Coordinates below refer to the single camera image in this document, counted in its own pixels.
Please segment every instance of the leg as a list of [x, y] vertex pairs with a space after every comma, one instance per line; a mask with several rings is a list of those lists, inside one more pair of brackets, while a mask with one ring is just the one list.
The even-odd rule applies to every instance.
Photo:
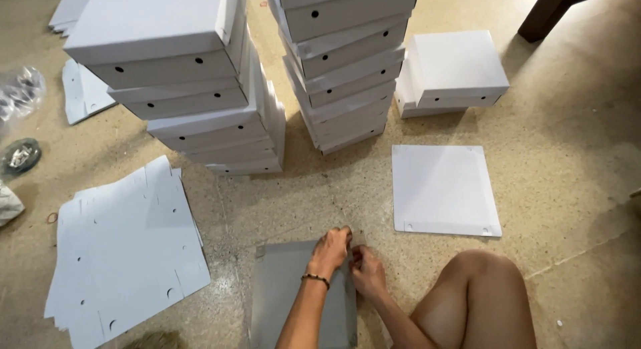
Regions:
[[537, 347], [523, 277], [485, 250], [456, 255], [411, 318], [440, 348]]
[[545, 39], [559, 22], [565, 12], [577, 0], [537, 0], [523, 24], [518, 29], [518, 34], [528, 42]]

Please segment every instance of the knee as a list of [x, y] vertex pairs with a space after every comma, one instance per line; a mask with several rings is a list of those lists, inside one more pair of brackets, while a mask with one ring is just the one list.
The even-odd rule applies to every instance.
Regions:
[[471, 275], [518, 275], [521, 273], [516, 264], [504, 255], [484, 249], [469, 249], [460, 252], [453, 259]]

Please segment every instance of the person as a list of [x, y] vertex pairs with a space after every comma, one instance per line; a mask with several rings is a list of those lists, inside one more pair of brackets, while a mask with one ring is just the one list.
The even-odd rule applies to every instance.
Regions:
[[[352, 232], [333, 228], [314, 248], [277, 349], [318, 348], [318, 331], [328, 286], [323, 278], [348, 255]], [[371, 301], [394, 349], [536, 349], [525, 282], [517, 266], [486, 250], [454, 256], [436, 284], [407, 315], [389, 294], [385, 269], [364, 245], [351, 248], [349, 263], [357, 292]]]

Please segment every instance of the concrete floor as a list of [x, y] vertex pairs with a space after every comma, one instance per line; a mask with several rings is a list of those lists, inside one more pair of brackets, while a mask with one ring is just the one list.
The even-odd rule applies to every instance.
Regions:
[[[56, 261], [45, 219], [84, 188], [116, 181], [159, 155], [183, 170], [212, 284], [117, 339], [179, 330], [193, 348], [246, 348], [257, 243], [315, 239], [349, 224], [387, 266], [389, 288], [410, 311], [455, 253], [488, 248], [521, 268], [541, 348], [641, 347], [641, 234], [628, 194], [641, 186], [641, 0], [573, 7], [549, 37], [515, 36], [536, 0], [418, 0], [407, 37], [489, 29], [512, 84], [492, 108], [401, 121], [323, 157], [312, 147], [264, 0], [248, 0], [251, 33], [287, 111], [282, 174], [217, 178], [145, 132], [118, 106], [69, 127], [60, 79], [64, 40], [47, 31], [59, 0], [0, 0], [0, 71], [32, 65], [47, 79], [44, 107], [9, 137], [44, 147], [40, 164], [9, 182], [26, 212], [0, 229], [0, 346], [69, 348], [42, 318]], [[503, 225], [498, 240], [393, 230], [392, 144], [483, 145]], [[367, 303], [361, 348], [389, 335]], [[557, 320], [563, 327], [557, 326]]]

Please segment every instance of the plastic bag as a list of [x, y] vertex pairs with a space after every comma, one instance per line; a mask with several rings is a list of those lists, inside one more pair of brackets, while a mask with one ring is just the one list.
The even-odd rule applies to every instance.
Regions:
[[36, 111], [46, 91], [43, 75], [33, 67], [0, 73], [0, 130]]

